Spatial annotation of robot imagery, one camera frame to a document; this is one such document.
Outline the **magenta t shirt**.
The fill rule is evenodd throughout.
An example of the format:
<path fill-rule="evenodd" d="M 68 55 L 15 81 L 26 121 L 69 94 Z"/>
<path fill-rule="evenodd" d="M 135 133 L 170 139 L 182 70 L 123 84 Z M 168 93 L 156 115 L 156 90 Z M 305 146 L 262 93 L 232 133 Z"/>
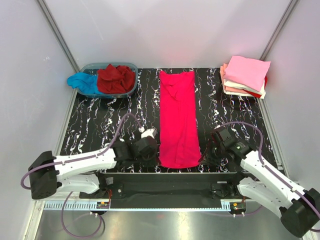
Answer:
<path fill-rule="evenodd" d="M 171 169 L 192 168 L 202 157 L 196 123 L 195 72 L 159 73 L 159 160 Z"/>

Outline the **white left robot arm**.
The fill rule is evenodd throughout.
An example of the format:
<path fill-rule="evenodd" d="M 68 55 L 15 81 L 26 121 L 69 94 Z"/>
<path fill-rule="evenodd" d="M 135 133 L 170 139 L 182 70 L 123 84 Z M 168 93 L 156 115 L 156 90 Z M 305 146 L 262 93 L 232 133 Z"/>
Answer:
<path fill-rule="evenodd" d="M 135 163 L 152 166 L 157 158 L 158 143 L 151 136 L 117 141 L 111 147 L 77 155 L 54 156 L 45 151 L 28 168 L 31 198 L 43 200 L 58 192 L 82 192 L 103 198 L 108 186 L 98 171 L 120 170 Z"/>

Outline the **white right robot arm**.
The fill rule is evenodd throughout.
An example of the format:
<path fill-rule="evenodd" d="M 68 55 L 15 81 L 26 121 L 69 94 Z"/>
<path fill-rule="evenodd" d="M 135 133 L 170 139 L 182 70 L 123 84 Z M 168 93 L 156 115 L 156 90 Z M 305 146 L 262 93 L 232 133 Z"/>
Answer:
<path fill-rule="evenodd" d="M 234 167 L 234 178 L 211 186 L 215 198 L 247 198 L 279 217 L 295 237 L 313 232 L 320 221 L 320 193 L 290 180 L 262 157 L 261 149 L 232 136 L 225 127 L 211 132 L 205 163 L 226 159 Z"/>

